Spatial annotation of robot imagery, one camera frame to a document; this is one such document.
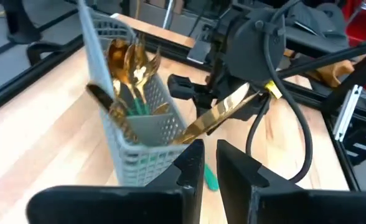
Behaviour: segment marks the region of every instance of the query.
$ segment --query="wooden tabletop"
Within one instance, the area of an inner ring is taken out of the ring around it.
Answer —
[[[192,47],[194,41],[161,28],[118,16],[136,29]],[[203,83],[207,73],[167,58],[159,75],[171,73]],[[310,87],[303,77],[292,77]],[[47,187],[65,184],[117,185],[98,106],[85,93],[88,69],[80,49],[59,66],[0,108],[0,223],[26,223],[28,200]],[[191,101],[175,99],[187,123],[195,119]],[[335,150],[320,112],[301,107],[309,123],[314,156],[308,175],[298,183],[307,189],[347,190]],[[253,122],[228,120],[211,136],[203,136],[206,161],[216,173],[217,139],[244,150]],[[271,102],[253,140],[253,156],[285,178],[292,177],[304,159],[303,134],[283,99]],[[204,186],[201,223],[226,223],[220,192]]]

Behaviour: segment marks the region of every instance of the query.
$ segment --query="gray plastic basket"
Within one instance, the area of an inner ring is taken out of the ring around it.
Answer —
[[[137,41],[136,35],[132,28],[124,22],[99,14],[87,7],[84,0],[78,1],[78,9],[90,79],[101,86],[110,96],[114,96],[104,51],[112,39],[122,38],[133,43]],[[130,105],[132,100],[124,97],[126,92],[122,89],[122,97]],[[166,102],[170,105],[169,112],[157,116],[130,116],[128,122],[140,141],[146,142],[146,145],[157,146],[130,144],[124,139],[123,133],[108,114],[100,111],[108,147],[121,185],[146,185],[168,168],[187,147],[187,145],[167,145],[171,139],[185,129],[186,125],[158,75],[150,79],[144,87],[144,92],[150,111],[154,111],[155,108]]]

